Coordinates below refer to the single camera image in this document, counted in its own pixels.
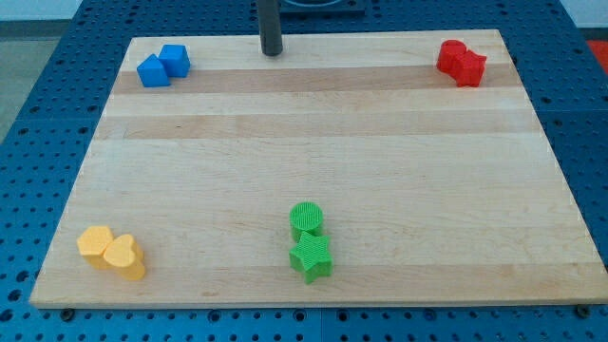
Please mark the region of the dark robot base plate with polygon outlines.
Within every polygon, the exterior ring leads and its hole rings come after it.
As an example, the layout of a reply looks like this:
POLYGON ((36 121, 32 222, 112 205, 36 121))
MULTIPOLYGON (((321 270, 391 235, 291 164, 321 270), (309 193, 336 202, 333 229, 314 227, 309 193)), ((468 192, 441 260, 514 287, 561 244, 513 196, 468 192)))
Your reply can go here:
POLYGON ((363 13, 368 0, 280 0, 281 14, 363 13))

